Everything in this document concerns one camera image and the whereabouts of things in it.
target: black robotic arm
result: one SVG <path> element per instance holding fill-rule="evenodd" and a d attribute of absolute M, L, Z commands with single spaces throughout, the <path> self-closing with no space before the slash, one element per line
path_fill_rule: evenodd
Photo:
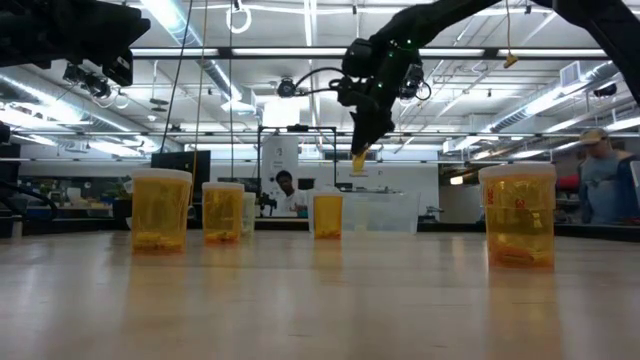
<path fill-rule="evenodd" d="M 603 48 L 640 103 L 640 22 L 622 0 L 534 0 L 589 32 Z M 356 106 L 351 152 L 359 155 L 395 126 L 391 108 L 422 73 L 418 49 L 447 27 L 500 0 L 440 0 L 397 13 L 369 40 L 356 39 L 342 62 L 345 76 L 332 82 L 338 101 Z"/>

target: duct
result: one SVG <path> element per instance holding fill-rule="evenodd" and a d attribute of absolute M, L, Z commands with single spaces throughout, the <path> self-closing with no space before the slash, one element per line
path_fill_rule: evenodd
<path fill-rule="evenodd" d="M 185 14 L 180 0 L 141 0 L 146 9 L 156 18 L 156 20 L 167 30 L 169 35 L 179 46 L 202 47 L 203 41 L 189 24 L 186 27 L 187 14 Z M 214 60 L 195 60 L 198 66 L 209 76 L 211 81 L 218 87 L 220 93 L 226 101 L 241 101 L 243 94 L 238 87 L 231 83 L 229 77 Z"/>
<path fill-rule="evenodd" d="M 611 79 L 619 73 L 618 68 L 613 62 L 576 62 L 579 72 L 577 73 L 578 81 L 573 83 L 562 84 L 563 79 L 556 80 L 518 102 L 512 108 L 496 115 L 492 124 L 483 131 L 499 132 L 503 129 L 536 114 L 552 108 L 568 99 L 576 92 L 588 91 L 597 86 L 601 86 L 604 82 Z"/>
<path fill-rule="evenodd" d="M 0 69 L 0 87 L 11 89 L 14 96 L 9 97 L 7 100 L 20 103 L 25 107 L 41 106 L 46 108 L 49 110 L 48 115 L 50 117 L 63 122 L 65 125 L 73 125 L 75 121 L 68 121 L 69 117 L 73 117 L 73 120 L 78 120 L 77 126 L 87 125 L 86 122 L 80 122 L 80 120 L 95 120 L 95 126 L 100 128 L 108 127 L 118 132 L 149 131 L 148 128 L 109 109 L 103 109 L 73 92 L 67 92 L 58 85 L 21 67 Z M 155 148 L 160 146 L 157 141 L 147 139 L 144 136 L 139 137 L 144 138 L 149 143 L 153 143 Z M 168 142 L 170 143 L 171 151 L 182 151 L 182 147 L 178 143 L 174 141 Z"/>

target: wooden table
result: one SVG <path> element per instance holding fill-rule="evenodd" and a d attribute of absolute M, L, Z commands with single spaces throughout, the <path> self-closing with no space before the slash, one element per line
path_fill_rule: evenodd
<path fill-rule="evenodd" d="M 555 273 L 487 269 L 481 234 L 131 257 L 127 233 L 0 245 L 0 358 L 638 359 L 640 247 L 557 240 Z"/>

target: man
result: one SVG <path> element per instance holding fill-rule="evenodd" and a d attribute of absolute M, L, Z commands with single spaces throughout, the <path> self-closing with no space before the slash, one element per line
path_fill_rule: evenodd
<path fill-rule="evenodd" d="M 585 224 L 615 224 L 640 215 L 631 161 L 637 157 L 611 148 L 603 129 L 582 133 L 587 159 L 580 164 L 580 203 Z"/>
<path fill-rule="evenodd" d="M 293 176 L 291 173 L 282 170 L 276 175 L 276 181 L 280 185 L 280 189 L 284 191 L 287 198 L 280 206 L 285 212 L 295 212 L 299 217 L 305 217 L 307 214 L 307 193 L 302 190 L 296 190 L 293 187 Z"/>

